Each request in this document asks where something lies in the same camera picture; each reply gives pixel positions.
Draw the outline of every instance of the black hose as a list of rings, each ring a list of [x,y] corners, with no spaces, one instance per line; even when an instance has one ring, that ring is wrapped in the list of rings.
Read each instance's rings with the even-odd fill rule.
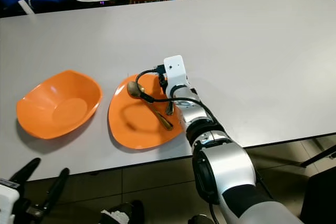
[[[219,224],[219,221],[217,220],[216,215],[215,215],[214,207],[211,203],[209,203],[209,209],[210,209],[211,217],[214,220],[214,223]]]
[[[197,105],[201,106],[206,113],[211,117],[211,119],[213,120],[214,123],[220,124],[217,120],[217,118],[213,115],[213,113],[211,112],[211,110],[205,105],[203,104],[201,101],[197,101],[195,99],[191,99],[191,98],[185,98],[185,97],[179,97],[179,98],[167,98],[167,99],[156,99],[148,94],[146,94],[145,92],[141,91],[139,88],[139,79],[140,77],[142,77],[144,74],[146,73],[155,73],[156,69],[149,69],[149,70],[145,70],[143,72],[141,72],[140,74],[138,74],[138,76],[135,79],[135,82],[138,84],[138,91],[141,94],[140,97],[144,100],[146,100],[147,102],[153,103],[153,102],[174,102],[174,101],[188,101],[188,102],[193,102],[196,103]]]
[[[263,187],[263,189],[267,193],[268,197],[270,197],[271,199],[274,199],[273,195],[271,194],[268,187],[266,186],[266,184],[264,182],[264,179],[262,178],[260,173],[257,170],[255,170],[255,173],[256,173],[257,182],[259,182],[261,184],[261,186]]]

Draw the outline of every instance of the orange plate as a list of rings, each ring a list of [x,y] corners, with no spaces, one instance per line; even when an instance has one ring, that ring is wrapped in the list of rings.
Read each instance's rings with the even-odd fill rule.
[[[92,78],[67,70],[44,81],[18,101],[17,119],[29,134],[51,139],[85,123],[101,98],[102,91]]]
[[[127,92],[127,83],[135,76],[123,80],[114,93],[109,108],[109,124],[114,138],[122,145],[133,149],[155,147],[170,141],[182,132],[176,113],[165,114],[167,102],[155,102],[155,108],[173,125],[167,131],[142,99],[132,98]],[[167,98],[159,85],[157,76],[144,75],[139,83],[145,92],[157,99]]]

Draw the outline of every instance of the gray table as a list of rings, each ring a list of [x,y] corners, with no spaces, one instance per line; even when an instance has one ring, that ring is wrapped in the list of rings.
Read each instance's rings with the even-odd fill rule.
[[[109,134],[107,113],[129,74],[182,55],[189,80],[241,146],[336,132],[335,0],[180,0],[0,20],[0,177],[34,157],[32,179],[191,154],[183,135],[130,150]],[[16,102],[66,69],[103,89],[94,117],[57,140],[29,136]]]

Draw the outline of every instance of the chair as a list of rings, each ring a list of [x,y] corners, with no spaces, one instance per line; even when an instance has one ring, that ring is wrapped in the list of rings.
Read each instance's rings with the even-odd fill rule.
[[[304,224],[335,223],[336,167],[309,178],[300,219]]]

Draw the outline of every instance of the floor tile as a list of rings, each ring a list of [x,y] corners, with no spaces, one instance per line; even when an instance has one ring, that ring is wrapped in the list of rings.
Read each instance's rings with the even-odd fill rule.
[[[327,136],[301,141],[310,157],[321,153],[322,151],[336,145],[336,136]],[[336,159],[325,157],[315,162],[314,165],[319,172],[336,166]]]
[[[315,166],[285,165],[259,172],[274,198],[299,216],[308,179],[318,173]]]
[[[100,219],[100,212],[121,203],[121,195],[103,197],[58,205],[45,218],[43,224],[94,224]]]
[[[191,158],[126,168],[122,171],[123,193],[194,180]]]
[[[28,182],[25,195],[32,202],[42,202],[54,179]],[[96,175],[70,176],[59,203],[116,195],[121,193],[121,170],[101,172]]]
[[[194,182],[123,194],[124,201],[134,199],[144,204],[146,224],[187,224],[194,215],[210,216],[208,204],[199,197]],[[225,224],[219,209],[214,210],[219,223]]]
[[[309,158],[300,141],[251,148],[247,150],[247,153],[257,169],[298,163]]]

